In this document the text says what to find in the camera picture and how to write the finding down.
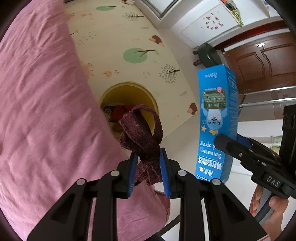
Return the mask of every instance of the human hand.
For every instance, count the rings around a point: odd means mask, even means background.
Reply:
[[[255,216],[259,207],[262,192],[262,187],[257,185],[250,204],[250,213],[253,216]],[[263,229],[270,235],[271,241],[274,241],[282,232],[281,224],[283,222],[284,212],[288,207],[288,203],[288,199],[281,199],[278,196],[272,197],[269,201],[269,206],[274,209],[274,213],[263,224]]]

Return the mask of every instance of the yellow container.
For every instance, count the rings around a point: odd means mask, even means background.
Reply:
[[[107,89],[99,100],[101,109],[106,105],[116,106],[118,104],[139,105],[145,104],[156,113],[158,112],[157,103],[153,95],[142,85],[135,82],[121,82]],[[154,116],[152,113],[141,110],[141,113],[147,121],[151,131],[154,131]]]

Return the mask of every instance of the sea water nasal spray box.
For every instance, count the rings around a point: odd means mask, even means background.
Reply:
[[[195,176],[228,180],[233,157],[215,148],[219,134],[237,137],[238,91],[234,73],[220,64],[198,71],[200,86],[200,139]]]

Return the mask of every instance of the silver screw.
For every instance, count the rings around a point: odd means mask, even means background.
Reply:
[[[184,170],[180,170],[180,171],[178,171],[178,175],[181,176],[181,177],[184,177],[184,176],[187,175],[187,172],[184,171]]]
[[[76,182],[76,184],[79,185],[79,186],[83,185],[84,183],[85,183],[85,180],[83,178],[78,179],[77,182]]]
[[[117,171],[117,170],[114,170],[111,172],[112,177],[117,177],[118,175],[119,175],[119,171]]]
[[[219,186],[221,184],[221,181],[219,179],[213,179],[212,183],[216,186]]]

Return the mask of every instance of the dark red cloth strap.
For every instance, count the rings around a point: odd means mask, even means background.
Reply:
[[[154,115],[154,134],[141,114],[146,110]],[[123,132],[120,137],[120,144],[137,153],[141,162],[137,166],[135,186],[146,180],[149,186],[162,182],[159,155],[160,142],[163,138],[163,128],[158,114],[146,105],[137,105],[130,112],[124,114],[120,120]]]

